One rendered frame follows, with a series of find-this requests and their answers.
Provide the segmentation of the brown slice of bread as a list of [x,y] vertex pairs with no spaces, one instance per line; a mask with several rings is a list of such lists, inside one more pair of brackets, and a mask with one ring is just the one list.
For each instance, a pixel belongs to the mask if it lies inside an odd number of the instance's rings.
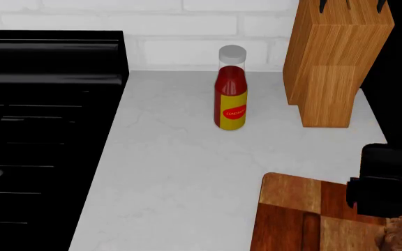
[[402,251],[402,216],[386,219],[386,225],[376,238],[379,251]]

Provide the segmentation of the red condiment bottle yellow label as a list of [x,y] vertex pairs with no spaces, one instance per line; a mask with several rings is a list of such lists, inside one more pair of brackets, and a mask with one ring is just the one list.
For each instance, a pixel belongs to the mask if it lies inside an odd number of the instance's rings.
[[214,85],[214,123],[223,130],[237,130],[246,122],[248,85],[244,70],[246,50],[225,45],[218,52],[218,76]]

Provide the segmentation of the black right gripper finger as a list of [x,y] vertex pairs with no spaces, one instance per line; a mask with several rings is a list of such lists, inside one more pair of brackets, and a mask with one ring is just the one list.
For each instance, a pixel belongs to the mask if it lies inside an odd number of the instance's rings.
[[346,203],[358,215],[379,218],[402,216],[402,181],[377,177],[352,177],[347,182]]

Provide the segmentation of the wooden patchwork cutting board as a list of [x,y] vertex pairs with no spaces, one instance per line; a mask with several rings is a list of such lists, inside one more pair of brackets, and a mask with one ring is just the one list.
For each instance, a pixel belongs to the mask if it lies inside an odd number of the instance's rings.
[[250,251],[379,251],[390,218],[358,215],[345,192],[340,183],[266,173]]

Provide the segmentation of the wooden knife block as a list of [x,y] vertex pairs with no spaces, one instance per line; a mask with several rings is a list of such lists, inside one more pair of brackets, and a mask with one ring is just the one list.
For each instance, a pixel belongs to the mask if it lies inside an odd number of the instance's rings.
[[378,0],[299,0],[283,66],[288,104],[304,127],[346,128],[358,89],[394,28]]

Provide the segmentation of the black kitchen stove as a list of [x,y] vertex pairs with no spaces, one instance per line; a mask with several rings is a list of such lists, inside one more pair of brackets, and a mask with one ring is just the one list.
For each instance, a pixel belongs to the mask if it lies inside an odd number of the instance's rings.
[[0,30],[0,251],[69,251],[128,77],[121,31]]

